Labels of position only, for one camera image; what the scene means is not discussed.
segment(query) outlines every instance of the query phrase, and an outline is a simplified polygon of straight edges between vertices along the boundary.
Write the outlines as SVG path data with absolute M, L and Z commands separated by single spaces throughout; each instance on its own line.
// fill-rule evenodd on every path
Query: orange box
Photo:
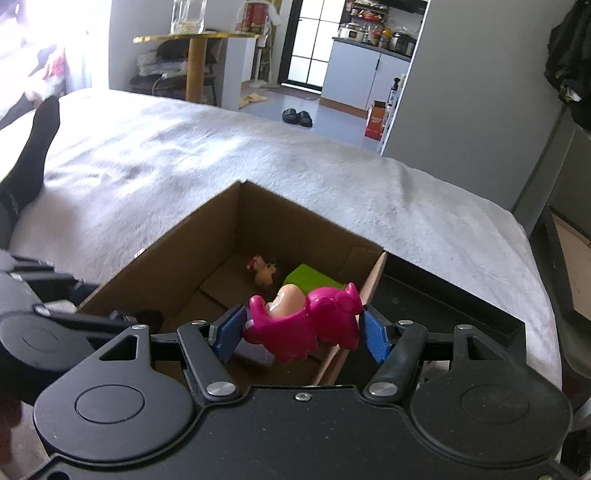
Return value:
M 386 114 L 386 103 L 385 102 L 374 102 L 373 106 L 369 108 L 368 122 L 365 125 L 365 136 L 373 138 L 374 140 L 381 140 L 382 132 L 382 121 L 384 121 L 384 115 Z

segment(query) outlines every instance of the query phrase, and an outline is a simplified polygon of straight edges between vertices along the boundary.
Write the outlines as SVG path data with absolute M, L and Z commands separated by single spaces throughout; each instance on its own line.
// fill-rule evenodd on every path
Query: pink toy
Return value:
M 252 326 L 247 322 L 247 328 L 243 331 L 243 338 L 248 343 L 262 343 L 283 363 L 296 358 L 306 360 L 308 352 L 318 348 L 316 327 L 305 306 L 299 312 L 274 319 L 269 316 L 265 300 L 261 296 L 251 297 L 249 305 Z
M 352 283 L 344 290 L 320 287 L 308 293 L 308 315 L 314 320 L 318 340 L 348 350 L 359 346 L 359 325 L 356 315 L 363 303 Z
M 262 343 L 280 362 L 305 360 L 318 348 L 318 340 L 355 350 L 359 346 L 356 315 L 363 311 L 359 293 L 352 283 L 344 290 L 321 287 L 306 297 L 304 307 L 284 317 L 269 316 L 265 300 L 250 299 L 252 321 L 243 332 L 249 343 Z

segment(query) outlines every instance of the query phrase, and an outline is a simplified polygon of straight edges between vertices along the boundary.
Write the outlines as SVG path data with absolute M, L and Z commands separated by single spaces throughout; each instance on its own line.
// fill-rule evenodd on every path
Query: clothes pile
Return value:
M 550 34 L 546 79 L 569 106 L 573 120 L 591 128 L 591 3 L 577 0 Z

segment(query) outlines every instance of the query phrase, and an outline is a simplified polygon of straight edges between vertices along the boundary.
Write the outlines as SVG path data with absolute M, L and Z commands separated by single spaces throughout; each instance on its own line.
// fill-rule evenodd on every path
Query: white wall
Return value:
M 138 71 L 138 56 L 158 47 L 158 42 L 134 44 L 134 37 L 169 33 L 172 12 L 173 0 L 112 0 L 109 29 L 111 89 L 129 90 L 129 81 Z
M 90 20 L 90 51 L 88 52 L 93 88 L 109 88 L 109 32 L 111 0 L 95 1 Z
M 279 18 L 281 23 L 275 30 L 275 42 L 273 43 L 273 52 L 271 54 L 271 70 L 269 73 L 269 84 L 276 85 L 279 77 L 279 66 L 281 65 L 281 55 L 285 43 L 285 34 L 287 33 L 287 23 L 290 19 L 291 6 L 293 0 L 282 0 L 279 9 Z
M 418 32 L 421 28 L 421 20 L 423 20 L 423 16 L 420 14 L 411 14 L 397 8 L 390 8 L 386 25 L 390 28 L 406 27 L 411 32 Z
M 543 73 L 573 0 L 432 0 L 384 156 L 511 209 L 560 112 Z
M 237 14 L 245 0 L 208 0 L 205 8 L 205 27 L 233 32 Z

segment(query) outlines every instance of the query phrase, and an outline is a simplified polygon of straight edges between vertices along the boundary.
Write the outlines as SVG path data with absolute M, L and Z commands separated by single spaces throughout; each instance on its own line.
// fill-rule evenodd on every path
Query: power cord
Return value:
M 165 78 L 165 74 L 163 73 L 159 78 L 156 79 L 154 84 L 152 85 L 152 96 L 154 96 L 154 89 L 156 88 L 156 84 Z

